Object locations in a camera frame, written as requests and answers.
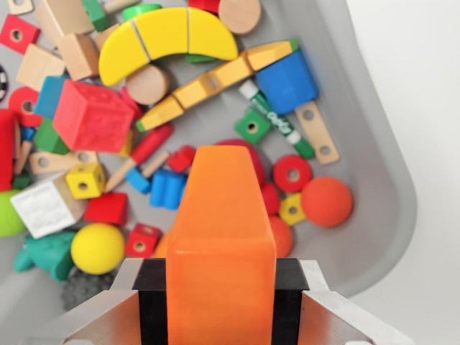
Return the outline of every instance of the orange ball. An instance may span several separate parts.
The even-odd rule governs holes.
[[[353,209],[353,196],[340,180],[330,177],[312,180],[302,191],[303,213],[319,226],[335,226],[344,222]]]
[[[280,217],[271,216],[269,220],[276,243],[276,256],[286,257],[293,247],[293,233]]]

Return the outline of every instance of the orange block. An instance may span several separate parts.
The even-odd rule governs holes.
[[[270,345],[275,241],[246,147],[201,147],[171,233],[174,345]]]

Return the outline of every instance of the teal toy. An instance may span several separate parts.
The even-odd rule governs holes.
[[[14,270],[23,272],[38,266],[56,282],[67,280],[73,267],[70,245],[74,236],[74,232],[51,234],[41,239],[26,236],[24,248],[14,261]]]

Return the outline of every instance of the red textured cube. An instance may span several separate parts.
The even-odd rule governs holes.
[[[188,0],[189,7],[204,9],[208,12],[218,13],[221,0]]]
[[[40,29],[32,24],[8,14],[0,32],[0,43],[19,54],[25,54],[30,43],[36,43]]]
[[[184,145],[167,159],[167,166],[176,173],[181,173],[193,163],[195,148]]]
[[[66,80],[53,126],[71,150],[118,153],[133,116],[115,91]]]
[[[84,219],[123,226],[127,222],[126,193],[107,193],[89,201]]]
[[[152,257],[161,236],[161,230],[158,228],[136,224],[126,243],[126,255],[128,257]]]

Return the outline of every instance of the blue toy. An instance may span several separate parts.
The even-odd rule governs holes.
[[[256,76],[260,89],[277,114],[290,113],[318,97],[318,86],[301,51],[264,68]]]
[[[187,177],[184,174],[166,169],[158,170],[153,175],[150,205],[152,207],[164,207],[168,210],[177,210],[182,200],[186,183]]]
[[[69,79],[68,75],[46,77],[34,107],[35,114],[42,115],[48,119],[53,119],[55,117],[60,94],[66,79]]]
[[[142,174],[135,167],[128,171],[124,178],[130,185],[134,187],[135,190],[142,194],[147,194],[152,187],[150,181],[142,176]]]

